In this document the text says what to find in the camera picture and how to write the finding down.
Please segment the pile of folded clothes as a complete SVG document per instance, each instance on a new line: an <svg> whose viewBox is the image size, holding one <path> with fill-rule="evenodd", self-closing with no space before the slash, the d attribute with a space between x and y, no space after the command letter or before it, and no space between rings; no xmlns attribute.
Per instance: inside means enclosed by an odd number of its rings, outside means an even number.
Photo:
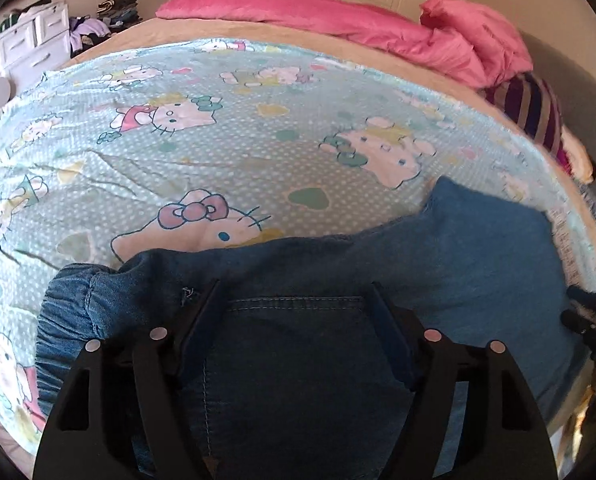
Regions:
<svg viewBox="0 0 596 480"><path fill-rule="evenodd" d="M142 20L138 0L105 0L97 6L97 18L112 32L122 32Z"/></svg>

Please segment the pink duvet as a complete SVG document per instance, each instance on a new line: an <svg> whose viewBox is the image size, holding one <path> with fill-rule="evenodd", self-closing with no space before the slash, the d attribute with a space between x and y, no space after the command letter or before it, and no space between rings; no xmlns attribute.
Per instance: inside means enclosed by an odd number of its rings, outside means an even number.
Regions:
<svg viewBox="0 0 596 480"><path fill-rule="evenodd" d="M467 0L427 0L418 22L379 6L343 0L170 0L157 18L266 23L345 39L426 67L473 89L531 72L518 29Z"/></svg>

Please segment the white drawer chest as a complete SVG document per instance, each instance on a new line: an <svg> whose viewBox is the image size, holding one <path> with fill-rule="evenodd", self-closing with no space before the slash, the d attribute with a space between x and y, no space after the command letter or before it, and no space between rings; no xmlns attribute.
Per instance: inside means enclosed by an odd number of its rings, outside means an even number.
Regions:
<svg viewBox="0 0 596 480"><path fill-rule="evenodd" d="M67 3L35 6L0 33L0 77L10 81L15 93L24 92L48 70L65 65L70 53Z"/></svg>

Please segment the blue denim pants lace hem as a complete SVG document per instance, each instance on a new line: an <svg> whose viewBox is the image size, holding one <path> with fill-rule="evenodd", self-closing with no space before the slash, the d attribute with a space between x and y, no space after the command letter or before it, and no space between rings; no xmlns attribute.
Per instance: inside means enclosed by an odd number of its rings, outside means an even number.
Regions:
<svg viewBox="0 0 596 480"><path fill-rule="evenodd" d="M38 317L40 409L89 340L168 324L212 281L226 310L182 417L222 479L378 476L412 395L366 314L373 283L461 344L503 341L545 418L587 358L560 323L567 286L545 214L441 178L418 214L353 235L66 266Z"/></svg>

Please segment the grey upholstered headboard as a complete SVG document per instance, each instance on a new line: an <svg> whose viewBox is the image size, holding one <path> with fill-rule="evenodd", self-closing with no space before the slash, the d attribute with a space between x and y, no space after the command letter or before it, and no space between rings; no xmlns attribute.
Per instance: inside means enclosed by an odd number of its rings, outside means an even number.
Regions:
<svg viewBox="0 0 596 480"><path fill-rule="evenodd" d="M596 162L596 78L545 42L521 33L532 56L534 70L555 91L563 121ZM596 179L590 185L596 196Z"/></svg>

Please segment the purple striped pillow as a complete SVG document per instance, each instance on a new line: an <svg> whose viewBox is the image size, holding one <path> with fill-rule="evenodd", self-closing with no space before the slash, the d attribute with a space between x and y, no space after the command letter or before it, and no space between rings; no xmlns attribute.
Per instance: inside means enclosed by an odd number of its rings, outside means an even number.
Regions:
<svg viewBox="0 0 596 480"><path fill-rule="evenodd" d="M478 93L536 144L542 145L567 174L571 173L568 155L563 148L559 101L543 78L532 72L520 73Z"/></svg>

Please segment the purple white clothes heap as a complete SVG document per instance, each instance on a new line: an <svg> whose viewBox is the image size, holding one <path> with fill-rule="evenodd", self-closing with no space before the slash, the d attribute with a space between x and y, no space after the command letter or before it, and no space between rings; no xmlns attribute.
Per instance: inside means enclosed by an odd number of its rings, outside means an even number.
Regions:
<svg viewBox="0 0 596 480"><path fill-rule="evenodd" d="M69 18L70 53L74 58L83 51L101 44L112 36L109 27L98 18L71 16Z"/></svg>

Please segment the Hello Kitty blue bedsheet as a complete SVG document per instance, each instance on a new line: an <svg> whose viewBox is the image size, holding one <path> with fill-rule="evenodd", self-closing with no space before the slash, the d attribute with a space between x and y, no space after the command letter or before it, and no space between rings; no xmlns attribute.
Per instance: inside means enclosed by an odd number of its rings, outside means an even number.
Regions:
<svg viewBox="0 0 596 480"><path fill-rule="evenodd" d="M596 289L575 185L469 91L232 38L45 73L0 110L0 437L36 454L36 319L66 264L354 233L441 177L544 211L568 281Z"/></svg>

